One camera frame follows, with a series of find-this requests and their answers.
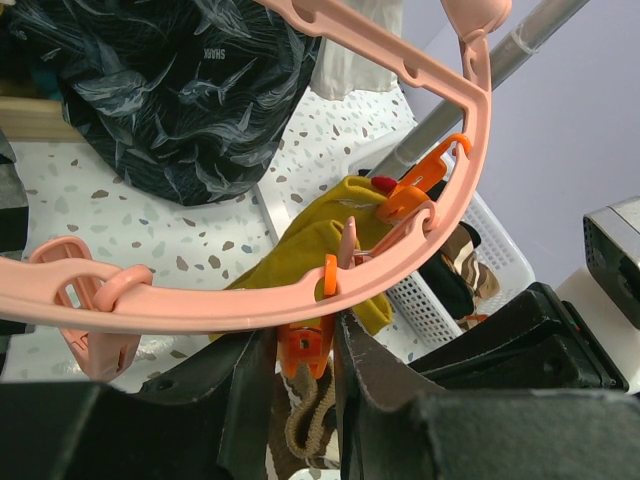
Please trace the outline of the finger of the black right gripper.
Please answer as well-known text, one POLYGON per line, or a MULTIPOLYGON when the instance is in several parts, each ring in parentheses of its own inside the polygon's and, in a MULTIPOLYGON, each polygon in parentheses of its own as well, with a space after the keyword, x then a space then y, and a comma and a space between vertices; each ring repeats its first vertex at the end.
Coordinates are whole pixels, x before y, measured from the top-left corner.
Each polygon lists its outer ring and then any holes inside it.
POLYGON ((628 390, 577 309, 540 282, 409 367, 448 390, 628 390))

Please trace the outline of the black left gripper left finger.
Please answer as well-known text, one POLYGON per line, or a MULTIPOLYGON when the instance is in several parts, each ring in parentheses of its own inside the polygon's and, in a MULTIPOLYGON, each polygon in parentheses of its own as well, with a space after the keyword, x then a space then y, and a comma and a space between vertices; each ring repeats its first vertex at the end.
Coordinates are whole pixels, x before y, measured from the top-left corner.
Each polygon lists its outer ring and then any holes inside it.
POLYGON ((2 478, 265 478, 275 337, 225 335, 137 393, 2 385, 2 478))

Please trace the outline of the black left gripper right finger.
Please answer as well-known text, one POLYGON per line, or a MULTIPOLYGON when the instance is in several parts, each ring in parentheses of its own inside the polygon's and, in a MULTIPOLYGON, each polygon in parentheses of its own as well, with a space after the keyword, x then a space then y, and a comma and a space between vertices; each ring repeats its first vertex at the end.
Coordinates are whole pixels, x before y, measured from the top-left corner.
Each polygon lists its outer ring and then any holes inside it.
POLYGON ((350 312, 334 336, 344 479, 635 479, 639 403, 607 390, 445 390, 350 312))

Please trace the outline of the brown striped sock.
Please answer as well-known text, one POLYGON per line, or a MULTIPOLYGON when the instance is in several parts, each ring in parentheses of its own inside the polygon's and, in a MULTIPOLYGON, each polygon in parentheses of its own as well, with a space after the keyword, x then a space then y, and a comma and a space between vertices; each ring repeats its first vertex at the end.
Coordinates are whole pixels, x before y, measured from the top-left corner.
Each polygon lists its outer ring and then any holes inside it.
POLYGON ((268 479, 340 467, 334 365, 315 379, 308 366, 294 378, 275 375, 265 469, 268 479))
POLYGON ((464 313, 459 317, 474 314, 481 303, 500 292, 496 275, 478 260, 476 248, 480 244, 479 233, 469 224, 460 222, 439 250, 447 267, 462 281, 463 292, 470 297, 471 306, 464 307, 464 313))

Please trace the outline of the black striped sock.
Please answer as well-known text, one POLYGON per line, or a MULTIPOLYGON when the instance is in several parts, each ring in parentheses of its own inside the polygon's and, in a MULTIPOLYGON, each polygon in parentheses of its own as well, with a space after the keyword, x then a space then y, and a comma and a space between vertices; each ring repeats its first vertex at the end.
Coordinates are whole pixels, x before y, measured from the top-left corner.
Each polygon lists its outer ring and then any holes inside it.
POLYGON ((471 306, 470 297, 463 292, 462 281, 447 267, 439 250, 418 269, 418 273, 448 314, 454 320, 461 320, 469 316, 459 317, 459 314, 464 313, 464 307, 471 306))

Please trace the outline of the pink round clip hanger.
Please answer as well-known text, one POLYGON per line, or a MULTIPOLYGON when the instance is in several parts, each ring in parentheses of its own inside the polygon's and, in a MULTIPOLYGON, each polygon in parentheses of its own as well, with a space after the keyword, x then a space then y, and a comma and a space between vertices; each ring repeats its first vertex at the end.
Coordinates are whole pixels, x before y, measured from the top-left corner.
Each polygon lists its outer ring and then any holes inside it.
POLYGON ((418 230, 427 216, 410 181, 383 204, 392 230, 373 248, 356 246, 349 221, 337 254, 294 284, 252 290, 171 290, 153 285, 143 265, 126 269, 95 261, 73 237, 51 240, 27 262, 1 262, 1 316, 57 327, 82 370, 110 381, 132 362, 141 335, 231 333, 276 327, 287 344, 303 337, 299 325, 319 319, 312 360, 324 364, 331 347, 330 316, 403 280, 451 235, 430 242, 418 230))

